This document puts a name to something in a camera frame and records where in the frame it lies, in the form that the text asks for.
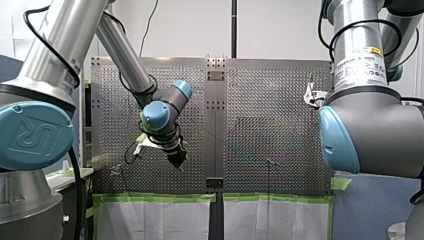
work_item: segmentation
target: metal frame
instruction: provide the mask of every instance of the metal frame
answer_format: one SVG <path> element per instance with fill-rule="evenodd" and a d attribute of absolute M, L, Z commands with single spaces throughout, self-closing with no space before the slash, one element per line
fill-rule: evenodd
<path fill-rule="evenodd" d="M 257 88 L 257 84 L 249 78 L 251 75 L 245 75 L 246 79 L 235 80 L 235 76 L 243 71 L 251 71 L 252 74 L 256 74 L 255 77 L 264 76 L 264 78 L 256 79 L 258 83 L 260 81 L 270 81 L 270 73 L 272 75 L 272 83 L 276 84 L 276 89 L 279 89 L 281 99 L 278 100 L 277 105 L 274 102 L 274 107 L 281 107 L 276 111 L 276 115 L 269 116 L 269 118 L 275 121 L 281 117 L 281 114 L 287 113 L 291 115 L 300 114 L 298 118 L 307 116 L 308 118 L 299 120 L 299 128 L 307 128 L 308 126 L 316 126 L 317 124 L 317 113 L 314 110 L 310 110 L 302 102 L 302 96 L 307 86 L 310 73 L 314 75 L 315 86 L 320 90 L 327 90 L 331 86 L 331 75 L 330 75 L 330 64 L 324 61 L 292 61 L 292 60 L 239 60 L 239 59 L 224 59 L 224 58 L 142 58 L 142 63 L 146 66 L 146 69 L 158 78 L 160 84 L 169 84 L 172 77 L 175 78 L 175 74 L 172 71 L 178 70 L 180 73 L 184 71 L 191 71 L 195 67 L 197 75 L 194 84 L 194 97 L 191 103 L 187 105 L 187 109 L 183 111 L 179 122 L 182 125 L 184 131 L 190 130 L 184 127 L 184 124 L 190 123 L 189 121 L 198 121 L 202 124 L 203 129 L 201 131 L 201 137 L 197 135 L 197 138 L 189 139 L 188 147 L 195 145 L 189 154 L 195 154 L 199 159 L 190 159 L 189 162 L 183 164 L 185 173 L 182 175 L 175 175 L 171 164 L 166 162 L 162 158 L 158 158 L 156 162 L 152 161 L 148 156 L 143 157 L 141 160 L 137 160 L 133 165 L 125 165 L 122 157 L 124 150 L 122 147 L 118 150 L 120 154 L 119 159 L 109 159 L 110 156 L 105 155 L 102 152 L 100 144 L 104 141 L 105 136 L 111 136 L 108 132 L 102 129 L 102 126 L 108 126 L 107 122 L 119 119 L 120 122 L 116 122 L 118 125 L 126 124 L 126 117 L 122 115 L 123 109 L 117 107 L 116 109 L 103 109 L 104 97 L 109 99 L 108 101 L 120 101 L 121 105 L 123 100 L 123 93 L 126 94 L 125 90 L 119 86 L 119 80 L 117 79 L 117 69 L 114 66 L 110 58 L 94 58 L 92 62 L 92 116 L 93 116 L 93 166 L 96 169 L 96 178 L 94 181 L 94 188 L 96 192 L 120 192 L 120 191 L 141 191 L 141 192 L 163 192 L 163 193 L 205 193 L 214 192 L 221 194 L 225 192 L 274 192 L 274 193 L 290 193 L 298 195 L 330 195 L 331 194 L 331 176 L 333 172 L 327 169 L 322 160 L 321 153 L 317 151 L 319 149 L 319 138 L 318 132 L 314 130 L 312 135 L 308 135 L 311 139 L 306 139 L 308 143 L 313 144 L 314 150 L 310 151 L 308 156 L 311 157 L 310 161 L 299 162 L 295 168 L 290 167 L 292 171 L 295 171 L 293 175 L 290 175 L 290 171 L 277 171 L 273 169 L 271 164 L 268 164 L 268 168 L 261 167 L 261 169 L 252 168 L 251 171 L 243 170 L 243 166 L 240 169 L 229 168 L 234 161 L 233 158 L 228 157 L 228 144 L 231 140 L 228 139 L 227 135 L 229 131 L 234 127 L 234 121 L 230 121 L 230 117 L 237 117 L 234 112 L 244 114 L 243 111 L 249 107 L 253 107 L 253 110 L 257 110 L 258 106 L 236 106 L 240 102 L 234 101 L 232 94 L 237 91 L 237 87 L 234 84 L 242 83 L 246 81 L 246 84 L 252 84 L 251 91 L 262 91 L 263 89 Z M 116 88 L 110 89 L 106 92 L 101 92 L 102 84 L 105 80 L 116 81 Z M 266 100 L 269 96 L 263 96 L 263 100 Z M 128 136 L 127 142 L 131 142 L 137 134 L 137 112 L 133 112 L 131 121 L 128 127 L 128 131 L 134 132 L 133 135 Z M 117 144 L 122 139 L 116 138 L 111 139 Z M 297 148 L 303 148 L 302 142 L 296 142 Z M 106 165 L 102 165 L 102 161 L 106 159 Z M 190 165 L 190 161 L 198 161 L 200 168 L 193 168 L 194 165 Z M 152 178 L 148 176 L 140 176 L 140 173 L 146 173 L 143 168 L 150 170 L 156 169 L 159 175 L 156 175 L 156 182 L 152 182 Z M 296 177 L 296 173 L 301 173 L 302 177 Z M 131 176 L 135 176 L 135 180 L 130 181 L 129 188 L 124 186 L 123 180 L 120 180 L 120 175 L 123 172 L 131 172 Z M 185 181 L 187 175 L 195 174 L 195 178 L 198 183 Z M 315 177 L 308 177 L 308 175 L 315 174 Z M 173 182 L 177 187 L 173 188 L 170 186 L 163 186 L 167 183 Z M 287 184 L 292 184 L 294 187 L 286 188 Z"/>

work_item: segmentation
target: metal pole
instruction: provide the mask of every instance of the metal pole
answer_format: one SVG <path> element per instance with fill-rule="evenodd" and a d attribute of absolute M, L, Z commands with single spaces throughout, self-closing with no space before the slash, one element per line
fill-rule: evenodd
<path fill-rule="evenodd" d="M 237 58 L 237 0 L 231 7 L 231 58 Z"/>

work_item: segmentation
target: warning label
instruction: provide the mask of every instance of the warning label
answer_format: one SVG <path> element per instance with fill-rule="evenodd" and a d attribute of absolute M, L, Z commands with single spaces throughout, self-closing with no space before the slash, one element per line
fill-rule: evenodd
<path fill-rule="evenodd" d="M 335 76 L 345 81 L 386 81 L 384 58 L 375 53 L 355 53 L 340 61 Z"/>

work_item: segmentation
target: black cable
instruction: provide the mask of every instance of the black cable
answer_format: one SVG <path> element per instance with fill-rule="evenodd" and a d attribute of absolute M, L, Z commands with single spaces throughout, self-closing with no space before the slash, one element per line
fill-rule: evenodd
<path fill-rule="evenodd" d="M 390 54 L 393 54 L 399 47 L 400 44 L 402 43 L 402 32 L 400 31 L 400 29 L 398 28 L 398 26 L 396 26 L 396 24 L 389 22 L 387 20 L 384 19 L 369 19 L 369 20 L 362 20 L 362 21 L 357 21 L 357 22 L 353 22 L 350 23 L 346 26 L 344 26 L 342 29 L 340 29 L 333 37 L 333 39 L 331 39 L 330 42 L 330 48 L 329 48 L 329 53 L 330 53 L 330 58 L 331 61 L 334 63 L 334 56 L 333 56 L 333 49 L 334 49 L 334 44 L 336 43 L 337 39 L 347 30 L 349 30 L 352 27 L 355 27 L 358 24 L 363 24 L 363 23 L 381 23 L 381 24 L 385 24 L 391 28 L 393 28 L 393 30 L 395 30 L 397 37 L 398 37 L 398 42 L 396 44 L 396 46 L 387 54 L 384 54 L 385 57 L 389 56 Z"/>
<path fill-rule="evenodd" d="M 319 13 L 319 19 L 318 19 L 318 37 L 321 41 L 322 45 L 324 45 L 327 49 L 330 49 L 330 45 L 324 40 L 324 37 L 322 36 L 322 20 L 324 19 L 324 11 L 327 9 L 327 1 L 324 1 L 321 6 L 321 12 Z"/>
<path fill-rule="evenodd" d="M 408 57 L 406 57 L 406 58 L 405 58 L 405 60 L 403 60 L 402 62 L 400 62 L 400 63 L 399 63 L 399 64 L 397 64 L 396 66 L 389 68 L 389 69 L 388 69 L 388 71 L 396 70 L 396 68 L 397 68 L 397 67 L 399 67 L 399 66 L 401 66 L 402 64 L 406 63 L 406 62 L 407 62 L 407 61 L 408 61 L 408 60 L 412 57 L 412 55 L 414 55 L 414 53 L 417 51 L 417 49 L 418 49 L 418 44 L 419 44 L 419 42 L 420 42 L 420 30 L 419 30 L 418 28 L 416 28 L 416 29 L 415 29 L 415 32 L 416 32 L 416 36 L 417 36 L 417 38 L 416 38 L 416 41 L 415 41 L 414 49 L 412 49 L 412 52 L 408 55 Z"/>
<path fill-rule="evenodd" d="M 133 155 L 133 159 L 131 160 L 131 161 L 129 161 L 128 160 L 128 158 L 127 158 L 127 156 L 128 156 L 128 152 L 130 151 L 130 149 L 135 145 L 137 143 L 137 141 L 134 141 L 134 142 L 132 142 L 131 143 L 131 145 L 129 145 L 128 147 L 127 147 L 127 149 L 125 150 L 125 153 L 124 153 L 124 161 L 125 161 L 125 163 L 126 164 L 128 164 L 128 165 L 131 165 L 131 164 L 133 164 L 134 162 L 135 162 L 135 160 L 137 160 L 137 158 L 139 157 L 139 155 L 140 154 L 135 154 L 135 155 Z"/>
<path fill-rule="evenodd" d="M 72 168 L 74 169 L 74 176 L 75 176 L 75 188 L 77 191 L 77 216 L 76 216 L 76 223 L 75 223 L 75 233 L 74 233 L 74 239 L 79 240 L 81 229 L 82 229 L 82 216 L 83 216 L 83 208 L 82 208 L 82 179 L 81 179 L 81 173 L 79 171 L 79 164 L 78 164 L 78 158 L 75 155 L 74 147 L 71 147 L 69 149 L 69 158 L 71 159 Z"/>
<path fill-rule="evenodd" d="M 424 99 L 422 98 L 416 98 L 416 97 L 401 97 L 401 101 L 408 101 L 408 102 L 418 102 L 424 105 Z"/>
<path fill-rule="evenodd" d="M 65 58 L 63 58 L 62 55 L 60 55 L 60 53 L 58 53 L 56 51 L 56 49 L 54 49 L 54 47 L 35 30 L 34 26 L 29 21 L 29 15 L 34 14 L 34 13 L 45 12 L 49 9 L 49 7 L 50 6 L 39 8 L 39 9 L 31 9 L 31 10 L 24 12 L 24 22 L 28 26 L 28 28 L 31 30 L 31 32 L 38 38 L 38 40 L 40 40 L 44 44 L 44 46 L 46 46 L 62 62 L 62 64 L 65 66 L 65 68 L 71 74 L 72 78 L 75 80 L 74 88 L 76 89 L 80 85 L 80 79 L 79 79 L 78 73 L 68 63 L 68 61 Z"/>
<path fill-rule="evenodd" d="M 159 4 L 159 0 L 156 0 L 155 6 L 153 7 L 153 10 L 152 10 L 152 13 L 150 14 L 149 20 L 147 21 L 146 32 L 144 33 L 143 40 L 141 40 L 140 54 L 138 55 L 139 57 L 141 57 L 141 54 L 143 53 L 144 40 L 146 40 L 147 34 L 149 33 L 150 22 L 152 21 L 153 15 L 156 12 L 156 8 L 158 7 L 158 4 Z"/>
<path fill-rule="evenodd" d="M 424 188 L 415 193 L 410 199 L 409 202 L 413 205 L 417 203 L 417 200 L 424 195 Z"/>
<path fill-rule="evenodd" d="M 124 24 L 115 16 L 113 16 L 112 14 L 108 13 L 108 12 L 103 12 L 104 15 L 108 16 L 110 19 L 112 19 L 114 22 L 116 22 L 122 29 L 122 32 L 124 32 L 124 34 L 127 34 L 127 30 L 125 30 L 125 26 Z"/>

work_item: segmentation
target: white wall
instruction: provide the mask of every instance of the white wall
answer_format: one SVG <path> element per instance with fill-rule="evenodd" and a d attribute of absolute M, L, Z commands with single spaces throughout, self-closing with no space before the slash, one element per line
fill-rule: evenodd
<path fill-rule="evenodd" d="M 24 60 L 33 36 L 22 20 L 26 9 L 43 7 L 50 0 L 0 0 L 0 54 Z M 139 52 L 147 19 L 155 0 L 117 0 L 114 14 L 127 28 L 128 38 Z M 320 1 L 240 0 L 238 9 L 238 57 L 258 59 L 329 60 L 317 35 Z M 31 16 L 39 25 L 43 14 Z M 332 26 L 323 23 L 324 37 L 332 37 Z M 231 0 L 159 0 L 145 41 L 143 56 L 222 57 L 231 55 Z M 399 83 L 392 86 L 402 95 L 424 94 L 423 44 L 404 66 Z M 107 55 L 97 39 L 85 62 L 90 78 L 90 57 Z"/>

